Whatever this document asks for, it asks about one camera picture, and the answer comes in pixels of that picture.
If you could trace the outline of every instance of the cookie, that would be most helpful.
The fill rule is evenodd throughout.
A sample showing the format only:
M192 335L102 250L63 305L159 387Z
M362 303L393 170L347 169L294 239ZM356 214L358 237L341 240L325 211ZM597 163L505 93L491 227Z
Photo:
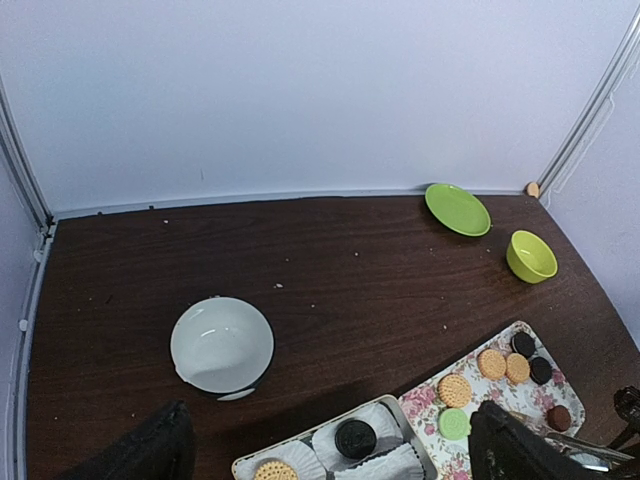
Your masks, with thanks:
M556 405L547 412L547 423L558 432L566 432L571 426L571 414L567 407Z
M507 378L511 382L524 383L529 378L529 362L519 353L512 353L507 357Z
M253 480L298 480L298 475L284 462L268 462L258 469Z
M462 375L447 375L438 384L438 395L447 407L462 408L471 401L471 385Z
M478 368L489 380L500 380L507 371L507 362L499 351L488 349L478 355Z
M447 440L462 440L469 435L469 417L459 408L447 408L438 417L438 431Z
M551 364L542 357L535 357L529 361L531 367L531 380L538 385L544 385L551 380Z
M335 441L342 455L352 460L362 460L371 455L378 439L368 423L348 420L338 427Z
M536 353L536 343L524 332L518 332L511 338L511 348L525 358Z

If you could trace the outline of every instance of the chocolate cookie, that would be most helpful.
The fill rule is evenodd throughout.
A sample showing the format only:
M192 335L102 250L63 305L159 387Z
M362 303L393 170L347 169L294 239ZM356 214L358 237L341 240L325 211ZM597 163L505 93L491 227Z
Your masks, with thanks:
M536 344L529 335L524 332L516 333L511 339L511 348L525 358L536 353Z
M544 385L551 380L551 364L542 357L535 357L529 361L531 379L538 385Z
M336 432L336 448L347 458L362 460L376 448L376 432L368 423L347 420Z
M556 405L547 412L547 423L558 432L566 432L571 426L571 414L567 407Z

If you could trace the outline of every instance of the cracker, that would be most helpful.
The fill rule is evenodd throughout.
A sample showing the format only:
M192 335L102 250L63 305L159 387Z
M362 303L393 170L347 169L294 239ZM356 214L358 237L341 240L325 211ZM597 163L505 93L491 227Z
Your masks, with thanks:
M478 368L489 380L500 380L507 371L507 362L497 350L487 349L478 355Z
M524 383L529 378L531 369L527 359L519 353L512 353L507 357L507 378L516 385Z
M298 480L298 475L284 462L268 462L258 469L253 480Z
M440 399L452 408L462 408L471 401L471 385L462 375L447 375L438 384Z

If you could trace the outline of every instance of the paper cupcake liner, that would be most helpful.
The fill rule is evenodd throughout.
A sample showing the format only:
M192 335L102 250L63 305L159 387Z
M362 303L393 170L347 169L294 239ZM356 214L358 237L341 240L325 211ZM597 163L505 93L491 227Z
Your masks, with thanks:
M370 456L392 450L402 444L402 432L393 415L387 408L374 403L358 409L353 415L333 422L320 428L313 434L311 444L324 467L332 472L338 472L353 467L362 460L352 460L343 456L336 448L335 436L338 427L348 420L360 420L373 428L376 432L376 447Z
M359 467L336 472L335 480L424 480L422 464L413 447L405 443L395 450L363 463Z
M267 462L279 461L293 468L299 480L325 480L327 472L311 449L299 440L269 449L236 465L238 480L253 480L258 469Z

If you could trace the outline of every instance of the yellow bowl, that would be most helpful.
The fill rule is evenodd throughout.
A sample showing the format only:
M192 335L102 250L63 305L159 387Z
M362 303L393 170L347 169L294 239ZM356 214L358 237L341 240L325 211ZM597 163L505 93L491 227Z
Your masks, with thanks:
M540 283L558 273L558 261L549 245L526 230L511 235L507 263L513 273L527 283Z

